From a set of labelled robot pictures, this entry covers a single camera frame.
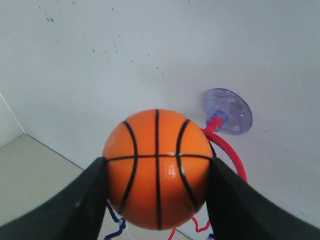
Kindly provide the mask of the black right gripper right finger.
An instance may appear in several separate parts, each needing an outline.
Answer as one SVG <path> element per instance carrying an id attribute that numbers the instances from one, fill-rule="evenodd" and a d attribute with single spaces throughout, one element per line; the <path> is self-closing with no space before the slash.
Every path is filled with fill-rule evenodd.
<path id="1" fill-rule="evenodd" d="M 319 228 L 278 207 L 221 159 L 210 161 L 206 205 L 217 240 L 318 240 Z"/>

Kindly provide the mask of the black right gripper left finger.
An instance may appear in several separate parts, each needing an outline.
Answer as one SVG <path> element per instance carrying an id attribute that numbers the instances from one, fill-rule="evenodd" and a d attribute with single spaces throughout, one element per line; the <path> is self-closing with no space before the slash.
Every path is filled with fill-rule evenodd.
<path id="1" fill-rule="evenodd" d="M 98 157 L 53 198 L 0 227 L 2 240 L 96 240 L 107 205 L 106 160 Z"/>

